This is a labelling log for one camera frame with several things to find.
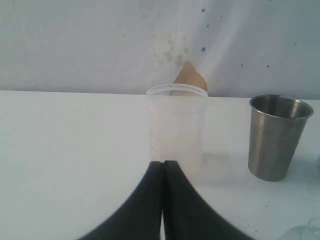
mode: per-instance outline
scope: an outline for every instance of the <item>plastic cup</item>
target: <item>plastic cup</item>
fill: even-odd
[[[165,84],[146,92],[151,161],[177,161],[187,177],[201,167],[208,94],[188,84]]]

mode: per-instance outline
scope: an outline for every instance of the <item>white table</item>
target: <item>white table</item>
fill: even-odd
[[[320,216],[320,101],[307,101],[315,113],[280,182],[247,168],[248,101],[210,98],[203,169],[192,184],[245,233],[276,239]],[[126,200],[149,164],[142,95],[1,91],[0,125],[0,239],[81,237]]]

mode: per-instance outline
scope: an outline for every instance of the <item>stainless steel cup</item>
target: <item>stainless steel cup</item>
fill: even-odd
[[[279,181],[314,111],[303,101],[279,95],[255,96],[250,105],[249,170],[260,179]]]

